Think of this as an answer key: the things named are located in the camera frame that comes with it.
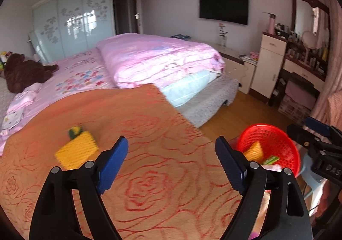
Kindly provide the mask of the person's right hand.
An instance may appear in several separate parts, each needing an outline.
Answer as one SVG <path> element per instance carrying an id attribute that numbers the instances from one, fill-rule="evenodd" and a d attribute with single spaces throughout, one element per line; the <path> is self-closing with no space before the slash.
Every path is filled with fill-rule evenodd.
<path id="1" fill-rule="evenodd" d="M 327 180 L 323 186 L 322 196 L 317 209 L 317 216 L 321 216 L 324 213 L 324 211 L 328 208 L 331 188 L 332 184 L 329 180 Z"/>

